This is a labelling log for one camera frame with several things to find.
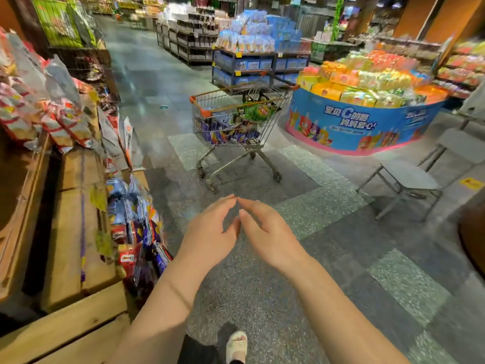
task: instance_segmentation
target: chair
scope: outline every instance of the chair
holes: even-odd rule
[[[443,149],[447,149],[452,153],[455,153],[457,156],[472,164],[470,169],[455,177],[452,181],[444,186],[440,185],[427,171],[419,167],[430,159],[433,161],[432,157],[437,155],[437,153]],[[424,222],[436,204],[440,201],[443,195],[443,190],[462,177],[465,173],[470,171],[474,166],[481,164],[483,161],[485,161],[485,142],[463,131],[451,128],[446,130],[445,133],[439,138],[438,148],[423,158],[423,160],[421,160],[417,166],[396,159],[381,161],[379,168],[356,191],[359,192],[377,175],[392,191],[396,193],[396,197],[376,216],[376,220],[381,219],[385,214],[387,214],[408,193],[415,190],[428,191],[435,197],[435,199],[431,207],[428,208],[426,214],[422,218],[422,221]],[[397,185],[397,189],[385,179],[381,173],[382,170],[389,173],[389,175],[391,175],[391,177],[396,181],[395,185]]]

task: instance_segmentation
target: person's right hand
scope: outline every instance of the person's right hand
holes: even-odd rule
[[[243,209],[239,219],[253,248],[269,265],[280,271],[294,267],[307,253],[277,211],[258,200],[237,198]],[[247,212],[259,220],[259,224]]]

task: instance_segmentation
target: white slipper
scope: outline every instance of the white slipper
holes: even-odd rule
[[[243,331],[234,332],[226,345],[226,363],[229,364],[235,360],[234,353],[243,352],[245,359],[242,362],[246,362],[247,355],[247,335]]]

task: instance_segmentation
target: green pole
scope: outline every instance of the green pole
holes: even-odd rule
[[[337,0],[335,6],[335,15],[334,15],[334,22],[332,24],[332,38],[331,41],[334,42],[336,40],[336,36],[338,34],[338,21],[340,19],[340,12],[342,11],[343,0]]]

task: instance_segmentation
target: yellow tag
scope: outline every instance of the yellow tag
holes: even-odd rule
[[[100,211],[106,212],[108,208],[108,198],[104,186],[97,187],[93,185],[89,192],[89,201]]]
[[[481,181],[478,181],[471,177],[461,180],[460,184],[463,184],[464,186],[467,186],[473,190],[480,190],[485,186],[485,183],[482,183]]]
[[[89,91],[88,95],[89,95],[89,99],[90,99],[90,100],[91,100],[91,101],[92,101],[94,104],[98,103],[98,101],[100,100],[100,98],[99,98],[99,96],[98,96],[97,92],[96,92],[96,91],[94,91],[94,90],[93,90],[93,91]]]
[[[96,250],[99,254],[110,257],[113,253],[113,240],[109,233],[98,231],[96,235]]]

